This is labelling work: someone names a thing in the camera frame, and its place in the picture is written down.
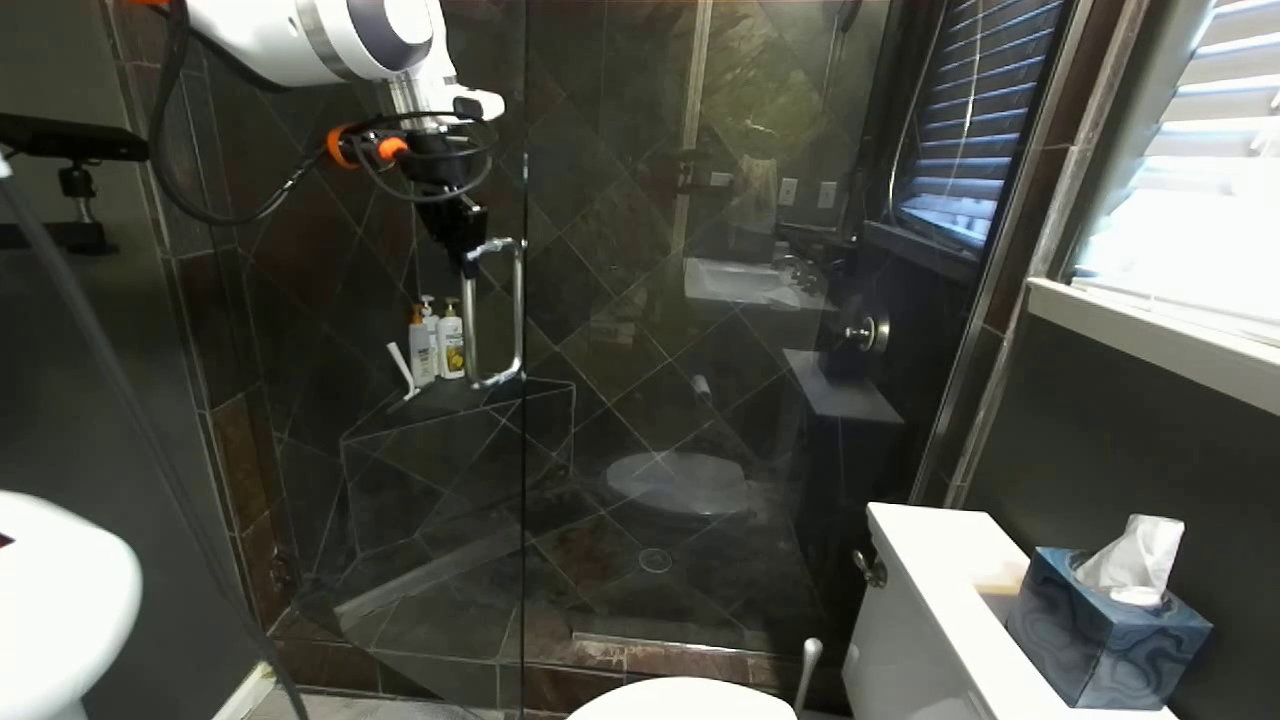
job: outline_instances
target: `window blinds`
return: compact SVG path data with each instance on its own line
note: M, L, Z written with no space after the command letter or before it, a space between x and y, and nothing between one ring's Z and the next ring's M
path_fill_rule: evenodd
M986 245L1061 10L1063 0L951 0L905 163L909 221Z
M1280 338L1280 0L1215 0L1075 284Z

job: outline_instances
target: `toilet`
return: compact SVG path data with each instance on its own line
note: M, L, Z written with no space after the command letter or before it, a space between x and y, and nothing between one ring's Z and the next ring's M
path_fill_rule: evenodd
M84 720L145 597L130 549L40 498L0 492L0 720Z
M1002 631L1027 556L986 511L868 504L875 571L838 666L854 720L1114 720L1067 709ZM774 696L664 676L567 720L795 720ZM1166 709L1122 720L1175 720Z

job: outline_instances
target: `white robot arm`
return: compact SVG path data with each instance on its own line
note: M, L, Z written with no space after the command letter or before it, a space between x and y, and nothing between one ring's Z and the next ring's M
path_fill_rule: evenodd
M401 112L442 128L502 116L502 96L454 78L441 0L186 0L186 17L281 88L387 78Z

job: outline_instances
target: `toilet tank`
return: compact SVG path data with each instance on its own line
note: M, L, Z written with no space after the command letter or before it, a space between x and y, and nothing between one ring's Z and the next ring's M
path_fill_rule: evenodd
M986 511L868 504L882 582L842 656L854 720L1175 720L1067 709L1002 631L1027 556Z

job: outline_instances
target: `blue tissue box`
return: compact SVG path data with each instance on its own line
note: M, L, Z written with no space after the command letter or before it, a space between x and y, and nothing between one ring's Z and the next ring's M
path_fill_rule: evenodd
M1002 627L1071 709L1161 709L1212 631L1175 597L1133 607L1082 587L1067 549L1034 549Z

